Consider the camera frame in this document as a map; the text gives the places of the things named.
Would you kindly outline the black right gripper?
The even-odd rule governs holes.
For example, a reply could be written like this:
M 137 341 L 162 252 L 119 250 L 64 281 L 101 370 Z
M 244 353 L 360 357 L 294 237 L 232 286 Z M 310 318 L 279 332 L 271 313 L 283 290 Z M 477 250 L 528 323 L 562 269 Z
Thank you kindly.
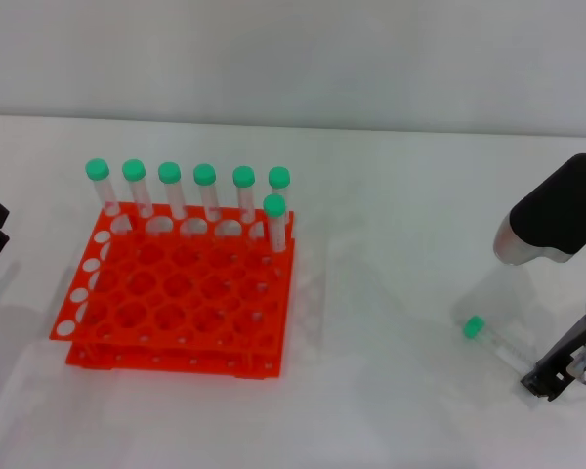
M 536 363 L 521 384 L 551 402 L 573 381 L 586 386 L 586 316 Z

